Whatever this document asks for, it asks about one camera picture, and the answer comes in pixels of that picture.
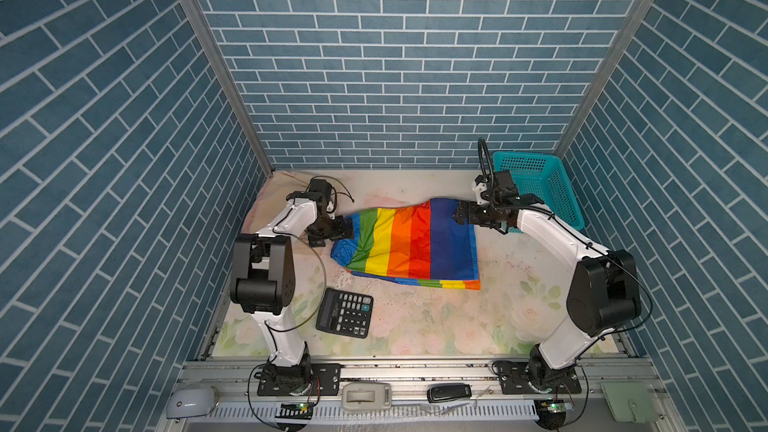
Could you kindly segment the right circuit board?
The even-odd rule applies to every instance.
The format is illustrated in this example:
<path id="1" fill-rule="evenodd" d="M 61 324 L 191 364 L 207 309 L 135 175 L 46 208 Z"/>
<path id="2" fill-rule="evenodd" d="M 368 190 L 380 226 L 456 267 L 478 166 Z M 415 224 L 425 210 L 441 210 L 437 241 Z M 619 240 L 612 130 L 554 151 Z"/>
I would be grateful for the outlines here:
<path id="1" fill-rule="evenodd" d="M 560 399 L 535 400 L 536 413 L 539 416 L 545 414 L 566 414 L 571 405 Z"/>

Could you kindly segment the beige shorts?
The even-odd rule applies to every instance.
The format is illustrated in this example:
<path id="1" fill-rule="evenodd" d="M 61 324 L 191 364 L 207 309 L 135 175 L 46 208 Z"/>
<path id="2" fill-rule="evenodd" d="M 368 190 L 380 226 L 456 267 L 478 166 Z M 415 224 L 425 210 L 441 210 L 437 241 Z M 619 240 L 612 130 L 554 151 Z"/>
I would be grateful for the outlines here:
<path id="1" fill-rule="evenodd" d="M 313 173 L 304 171 L 276 171 L 265 182 L 248 211 L 241 233 L 255 234 L 273 220 L 286 206 L 286 196 L 303 192 Z"/>

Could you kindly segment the left circuit board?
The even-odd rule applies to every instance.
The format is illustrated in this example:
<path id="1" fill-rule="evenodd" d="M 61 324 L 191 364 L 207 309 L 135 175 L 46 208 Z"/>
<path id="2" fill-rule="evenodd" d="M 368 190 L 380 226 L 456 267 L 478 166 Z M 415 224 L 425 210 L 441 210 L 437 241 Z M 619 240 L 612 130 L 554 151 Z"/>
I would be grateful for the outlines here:
<path id="1" fill-rule="evenodd" d="M 309 403 L 283 403 L 277 409 L 275 419 L 278 422 L 310 421 L 314 416 L 314 405 Z"/>

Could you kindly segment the beige plastic holder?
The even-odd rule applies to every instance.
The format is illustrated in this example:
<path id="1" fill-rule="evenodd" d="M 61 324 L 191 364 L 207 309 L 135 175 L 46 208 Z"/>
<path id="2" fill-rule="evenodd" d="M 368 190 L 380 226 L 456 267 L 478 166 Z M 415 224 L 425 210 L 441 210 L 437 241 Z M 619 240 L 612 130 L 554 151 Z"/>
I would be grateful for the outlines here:
<path id="1" fill-rule="evenodd" d="M 350 382 L 342 389 L 342 409 L 349 413 L 376 412 L 392 407 L 392 388 L 384 382 Z"/>

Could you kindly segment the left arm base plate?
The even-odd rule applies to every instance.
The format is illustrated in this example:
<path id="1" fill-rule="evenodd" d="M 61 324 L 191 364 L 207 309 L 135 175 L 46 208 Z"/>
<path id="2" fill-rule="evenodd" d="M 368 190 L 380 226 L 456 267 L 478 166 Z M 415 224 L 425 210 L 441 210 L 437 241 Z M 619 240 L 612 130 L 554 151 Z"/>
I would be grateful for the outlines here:
<path id="1" fill-rule="evenodd" d="M 299 364 L 285 367 L 265 364 L 257 382 L 258 396 L 336 396 L 339 392 L 339 363 Z"/>

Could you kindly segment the black desk calculator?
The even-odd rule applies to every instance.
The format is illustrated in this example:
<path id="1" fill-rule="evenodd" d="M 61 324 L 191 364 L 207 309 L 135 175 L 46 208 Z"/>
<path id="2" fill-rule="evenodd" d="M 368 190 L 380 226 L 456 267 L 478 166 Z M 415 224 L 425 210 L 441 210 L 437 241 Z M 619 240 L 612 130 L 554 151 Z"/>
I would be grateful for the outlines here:
<path id="1" fill-rule="evenodd" d="M 325 333 L 364 339 L 369 333 L 373 305 L 372 296 L 327 288 L 315 328 Z"/>

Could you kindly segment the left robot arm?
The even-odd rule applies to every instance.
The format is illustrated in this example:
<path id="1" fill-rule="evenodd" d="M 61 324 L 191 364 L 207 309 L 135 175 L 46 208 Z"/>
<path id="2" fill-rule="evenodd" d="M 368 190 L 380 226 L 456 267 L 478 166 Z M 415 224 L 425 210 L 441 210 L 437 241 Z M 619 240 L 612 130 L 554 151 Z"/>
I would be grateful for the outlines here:
<path id="1" fill-rule="evenodd" d="M 293 243 L 306 235 L 306 245 L 314 249 L 326 240 L 350 238 L 351 222 L 337 216 L 335 206 L 331 193 L 292 193 L 266 226 L 235 240 L 230 300 L 265 336 L 269 358 L 263 376 L 284 390 L 303 389 L 312 381 L 309 348 L 290 308 L 296 289 Z"/>

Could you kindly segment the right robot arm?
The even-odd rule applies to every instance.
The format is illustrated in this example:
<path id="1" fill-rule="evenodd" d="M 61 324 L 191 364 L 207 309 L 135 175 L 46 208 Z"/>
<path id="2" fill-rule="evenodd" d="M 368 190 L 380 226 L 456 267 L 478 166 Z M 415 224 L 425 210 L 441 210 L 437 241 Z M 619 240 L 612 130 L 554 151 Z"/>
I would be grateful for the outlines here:
<path id="1" fill-rule="evenodd" d="M 512 226 L 538 241 L 565 267 L 570 279 L 567 316 L 530 352 L 526 375 L 533 389 L 548 392 L 559 386 L 584 352 L 641 315 L 641 284 L 633 256 L 587 238 L 534 195 L 512 196 L 500 205 L 461 201 L 453 217 L 461 225 L 497 231 Z"/>

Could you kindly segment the circuit board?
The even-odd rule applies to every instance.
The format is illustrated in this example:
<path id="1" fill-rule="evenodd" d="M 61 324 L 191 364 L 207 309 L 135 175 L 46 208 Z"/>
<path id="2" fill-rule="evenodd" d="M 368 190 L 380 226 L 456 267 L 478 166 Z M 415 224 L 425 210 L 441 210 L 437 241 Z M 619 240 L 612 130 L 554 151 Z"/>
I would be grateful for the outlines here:
<path id="1" fill-rule="evenodd" d="M 536 413 L 539 416 L 545 414 L 566 414 L 571 405 L 560 399 L 535 400 Z"/>
<path id="2" fill-rule="evenodd" d="M 275 419 L 278 422 L 310 421 L 314 416 L 314 405 L 309 403 L 283 403 L 277 409 Z"/>

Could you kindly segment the multicolour cloth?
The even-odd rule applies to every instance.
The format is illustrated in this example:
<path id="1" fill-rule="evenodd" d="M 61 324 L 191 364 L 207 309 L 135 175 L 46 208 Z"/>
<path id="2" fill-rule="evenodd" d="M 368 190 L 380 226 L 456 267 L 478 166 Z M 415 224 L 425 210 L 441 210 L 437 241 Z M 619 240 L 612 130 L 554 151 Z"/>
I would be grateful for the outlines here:
<path id="1" fill-rule="evenodd" d="M 336 242 L 332 259 L 348 272 L 402 285 L 479 290 L 475 226 L 453 218 L 456 199 L 433 198 L 350 216 L 352 237 Z"/>

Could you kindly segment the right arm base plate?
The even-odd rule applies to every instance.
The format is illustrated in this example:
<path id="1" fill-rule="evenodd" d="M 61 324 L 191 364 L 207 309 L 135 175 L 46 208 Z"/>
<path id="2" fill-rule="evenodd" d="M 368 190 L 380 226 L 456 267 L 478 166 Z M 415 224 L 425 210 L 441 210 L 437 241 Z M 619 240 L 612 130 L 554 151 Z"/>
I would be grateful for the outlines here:
<path id="1" fill-rule="evenodd" d="M 528 378 L 528 365 L 525 362 L 496 360 L 491 363 L 490 370 L 497 377 L 504 395 L 554 394 L 555 392 L 575 395 L 582 392 L 577 373 L 573 369 L 549 385 L 543 386 L 531 384 Z"/>

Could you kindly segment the teal plastic basket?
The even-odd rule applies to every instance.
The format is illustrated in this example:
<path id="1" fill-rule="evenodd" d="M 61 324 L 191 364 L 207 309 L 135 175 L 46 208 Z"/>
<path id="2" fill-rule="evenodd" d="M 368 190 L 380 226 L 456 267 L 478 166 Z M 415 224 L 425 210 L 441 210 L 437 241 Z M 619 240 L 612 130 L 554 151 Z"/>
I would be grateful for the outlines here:
<path id="1" fill-rule="evenodd" d="M 534 194 L 568 225 L 581 231 L 584 219 L 560 158 L 553 155 L 497 151 L 495 171 L 507 170 L 521 194 Z"/>

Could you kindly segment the black car key fob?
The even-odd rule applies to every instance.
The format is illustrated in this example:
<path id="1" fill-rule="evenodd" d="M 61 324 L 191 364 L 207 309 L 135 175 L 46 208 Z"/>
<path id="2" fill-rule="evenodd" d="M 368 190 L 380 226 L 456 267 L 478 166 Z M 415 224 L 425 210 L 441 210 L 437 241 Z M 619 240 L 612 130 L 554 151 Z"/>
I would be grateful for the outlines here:
<path id="1" fill-rule="evenodd" d="M 465 383 L 435 384 L 427 390 L 427 401 L 431 404 L 465 400 L 471 397 L 471 386 Z"/>

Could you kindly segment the grey computer mouse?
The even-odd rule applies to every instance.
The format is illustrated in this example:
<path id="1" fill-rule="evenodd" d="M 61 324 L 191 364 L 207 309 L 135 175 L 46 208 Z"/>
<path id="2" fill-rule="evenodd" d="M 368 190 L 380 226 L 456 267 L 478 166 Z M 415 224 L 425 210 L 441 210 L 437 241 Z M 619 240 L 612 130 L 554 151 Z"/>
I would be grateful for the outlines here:
<path id="1" fill-rule="evenodd" d="M 175 391 L 165 409 L 167 419 L 179 420 L 209 415 L 219 404 L 216 388 L 209 385 L 192 385 Z"/>

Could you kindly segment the aluminium front rail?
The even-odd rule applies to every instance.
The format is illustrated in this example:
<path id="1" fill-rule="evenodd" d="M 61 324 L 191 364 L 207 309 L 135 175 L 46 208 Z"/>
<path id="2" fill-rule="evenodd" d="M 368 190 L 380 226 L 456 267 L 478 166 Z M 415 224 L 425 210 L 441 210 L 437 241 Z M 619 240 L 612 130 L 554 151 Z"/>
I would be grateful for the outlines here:
<path id="1" fill-rule="evenodd" d="M 497 377 L 491 372 L 493 358 L 400 358 L 400 359 L 342 359 L 318 357 L 316 363 L 339 363 L 341 379 L 339 389 L 350 382 L 384 382 L 392 388 L 393 397 L 399 400 L 424 399 L 427 389 L 441 383 L 465 383 L 471 386 L 475 397 L 495 398 L 544 398 L 560 395 L 562 398 L 601 398 L 603 382 L 644 382 L 654 393 L 664 393 L 665 388 L 651 361 L 647 358 L 624 356 L 587 357 L 579 361 L 575 372 L 582 392 L 555 392 L 554 394 L 504 395 Z"/>

